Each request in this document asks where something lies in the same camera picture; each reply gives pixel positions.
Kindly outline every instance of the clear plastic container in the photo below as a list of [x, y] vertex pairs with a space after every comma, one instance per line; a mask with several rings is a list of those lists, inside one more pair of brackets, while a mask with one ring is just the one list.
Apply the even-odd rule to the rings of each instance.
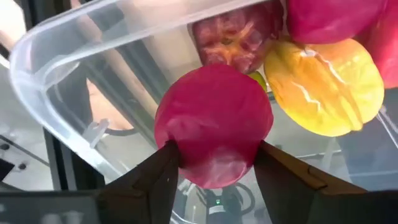
[[[14, 47], [11, 82], [40, 124], [112, 181], [155, 152], [157, 105], [173, 82], [201, 66], [189, 24], [257, 2], [261, 1], [103, 0], [80, 7], [73, 0], [76, 9], [39, 24]], [[113, 114], [93, 119], [106, 108], [92, 105], [90, 85], [131, 128], [112, 131], [110, 125], [117, 123]], [[398, 90], [386, 92], [382, 111], [362, 132], [338, 138], [304, 130], [269, 94], [275, 120], [266, 141], [366, 189], [397, 188], [398, 118], [393, 116], [398, 106], [391, 100], [397, 94]], [[252, 207], [242, 214], [243, 222], [271, 223], [258, 199], [262, 197], [254, 172], [239, 183], [246, 186], [237, 186], [242, 209]], [[205, 223], [201, 193], [179, 180], [173, 223]]]

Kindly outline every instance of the transparent plastic bin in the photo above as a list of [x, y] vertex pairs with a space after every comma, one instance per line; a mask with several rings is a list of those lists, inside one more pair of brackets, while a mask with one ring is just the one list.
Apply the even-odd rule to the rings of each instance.
[[[73, 0], [76, 9], [39, 24], [14, 47], [11, 82], [40, 124], [112, 181], [156, 151], [157, 105], [173, 82], [201, 66], [189, 24], [257, 2], [103, 0], [80, 7]], [[132, 128], [112, 131], [113, 115], [93, 119], [102, 109], [90, 104], [88, 82]], [[275, 120], [267, 142], [366, 189], [398, 187], [398, 90], [386, 91], [382, 111], [362, 132], [338, 138], [304, 130], [269, 98]], [[239, 183], [249, 189], [237, 186], [242, 209], [252, 207], [243, 222], [271, 223], [254, 172]], [[200, 192], [180, 178], [173, 223], [205, 223]]]

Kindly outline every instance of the red fruit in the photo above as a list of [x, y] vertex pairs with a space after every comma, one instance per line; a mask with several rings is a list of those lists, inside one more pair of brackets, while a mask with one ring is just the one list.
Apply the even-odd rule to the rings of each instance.
[[191, 71], [164, 95], [155, 139], [181, 153], [180, 172], [203, 188], [238, 181], [252, 166], [274, 117], [268, 97], [252, 78], [227, 65]]
[[266, 54], [266, 40], [282, 30], [283, 13], [279, 0], [271, 0], [194, 23], [202, 64], [227, 64], [244, 74], [257, 70]]
[[287, 29], [296, 42], [331, 44], [372, 23], [386, 0], [287, 0]]
[[398, 87], [398, 1], [387, 3], [379, 20], [358, 37], [371, 54], [384, 88]]

